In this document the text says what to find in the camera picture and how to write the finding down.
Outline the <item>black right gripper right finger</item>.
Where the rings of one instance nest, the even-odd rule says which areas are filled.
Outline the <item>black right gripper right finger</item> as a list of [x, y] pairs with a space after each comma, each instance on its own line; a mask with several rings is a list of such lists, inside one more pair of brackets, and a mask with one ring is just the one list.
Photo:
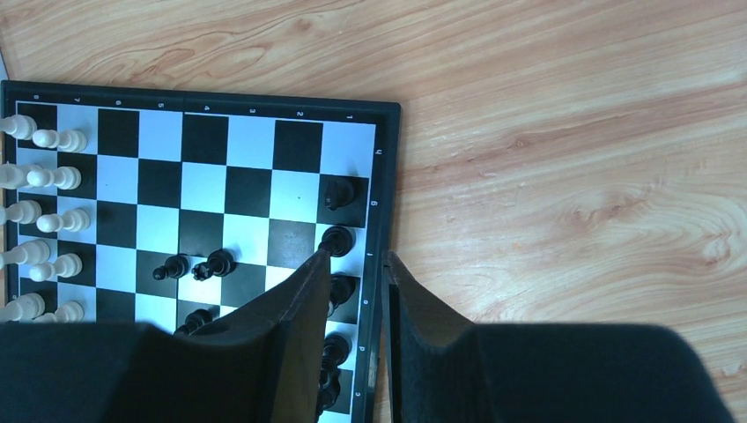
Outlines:
[[730, 422], [700, 357], [637, 323], [475, 323], [394, 252], [383, 266], [395, 422]]

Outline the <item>black and white chessboard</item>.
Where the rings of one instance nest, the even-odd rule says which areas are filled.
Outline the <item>black and white chessboard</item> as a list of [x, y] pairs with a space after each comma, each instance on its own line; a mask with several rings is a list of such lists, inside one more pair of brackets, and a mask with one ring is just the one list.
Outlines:
[[[325, 230], [344, 226], [355, 245], [330, 263], [356, 279], [326, 322], [349, 339], [341, 392], [323, 422], [369, 422], [379, 364], [381, 255], [388, 249], [401, 106], [395, 102], [199, 93], [5, 81], [2, 116], [32, 117], [40, 130], [80, 130], [82, 152], [4, 137], [3, 162], [75, 167], [76, 189], [24, 187], [4, 204], [33, 200], [44, 213], [85, 210], [84, 231], [43, 233], [10, 222], [4, 246], [41, 239], [51, 257], [74, 253], [82, 271], [42, 282], [26, 264], [5, 270], [4, 299], [38, 293], [47, 311], [78, 302], [90, 322], [144, 321], [174, 331], [198, 308], [227, 315], [289, 277]], [[355, 199], [330, 211], [330, 176], [350, 178]], [[235, 270], [197, 281], [191, 269], [218, 249]], [[189, 257], [179, 279], [152, 271]]]

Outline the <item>black chess piece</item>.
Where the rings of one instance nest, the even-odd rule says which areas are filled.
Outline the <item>black chess piece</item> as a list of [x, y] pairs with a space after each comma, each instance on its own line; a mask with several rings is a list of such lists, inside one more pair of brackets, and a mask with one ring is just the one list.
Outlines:
[[353, 181], [344, 176], [330, 176], [323, 191], [323, 204], [330, 211], [350, 204], [356, 196]]
[[315, 409], [317, 419], [324, 411], [332, 407], [339, 397], [341, 392], [339, 366], [347, 360], [350, 351], [349, 339], [339, 333], [331, 333], [324, 339]]
[[346, 256], [355, 245], [355, 236], [344, 226], [331, 226], [325, 230], [318, 249], [325, 250], [332, 257]]
[[174, 335], [190, 335], [212, 321], [213, 314], [211, 311], [205, 308], [198, 308], [185, 317], [184, 323], [174, 331]]
[[211, 252], [204, 261], [193, 266], [191, 274], [195, 280], [205, 281], [214, 276], [224, 277], [234, 270], [233, 253], [228, 249], [218, 249]]
[[189, 257], [183, 254], [170, 256], [163, 265], [152, 271], [152, 277], [156, 280], [166, 278], [179, 279], [189, 272]]
[[351, 298], [355, 288], [356, 279], [354, 277], [342, 274], [331, 276], [327, 317], [331, 317], [340, 305]]

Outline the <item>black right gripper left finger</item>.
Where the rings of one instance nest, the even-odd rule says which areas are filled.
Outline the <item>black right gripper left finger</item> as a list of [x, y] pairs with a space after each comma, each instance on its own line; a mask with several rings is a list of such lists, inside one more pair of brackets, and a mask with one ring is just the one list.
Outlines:
[[330, 257], [188, 334], [149, 323], [1, 328], [4, 422], [313, 422]]

